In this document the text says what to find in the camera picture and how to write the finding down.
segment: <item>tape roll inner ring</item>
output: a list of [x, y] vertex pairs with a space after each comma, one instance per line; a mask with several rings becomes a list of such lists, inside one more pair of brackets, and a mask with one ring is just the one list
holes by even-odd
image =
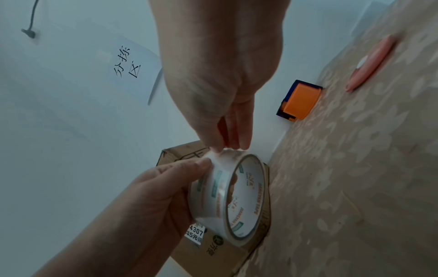
[[248, 155], [235, 170], [237, 181], [229, 186], [233, 190], [227, 207], [227, 227], [236, 240], [251, 235], [260, 221], [265, 196], [264, 168], [254, 155]]

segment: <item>orange object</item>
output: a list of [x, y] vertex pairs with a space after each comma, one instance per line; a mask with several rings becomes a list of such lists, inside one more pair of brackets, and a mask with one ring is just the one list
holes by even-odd
[[320, 96], [320, 88], [298, 84], [283, 111], [299, 120], [303, 120], [313, 109]]
[[352, 92], [365, 83], [387, 57], [395, 43], [396, 38], [394, 36], [386, 36], [377, 43], [368, 55], [359, 61], [353, 74], [351, 74], [345, 91]]

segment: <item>roll of tape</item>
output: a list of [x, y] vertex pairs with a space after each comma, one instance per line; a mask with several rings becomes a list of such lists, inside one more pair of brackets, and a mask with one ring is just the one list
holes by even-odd
[[205, 155], [211, 170], [193, 182], [188, 203], [193, 218], [236, 246], [254, 236], [266, 193], [261, 160], [242, 151], [224, 150]]

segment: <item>person's left hand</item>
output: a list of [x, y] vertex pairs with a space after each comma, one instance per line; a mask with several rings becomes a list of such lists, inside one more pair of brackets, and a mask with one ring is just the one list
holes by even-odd
[[155, 276], [193, 223], [189, 184], [211, 161], [183, 161], [138, 176], [35, 276]]

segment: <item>orange and blue object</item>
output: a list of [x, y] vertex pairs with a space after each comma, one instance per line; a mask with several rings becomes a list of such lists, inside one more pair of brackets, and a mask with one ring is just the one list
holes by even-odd
[[296, 80], [283, 99], [277, 115], [290, 121], [305, 119], [318, 102], [323, 88]]

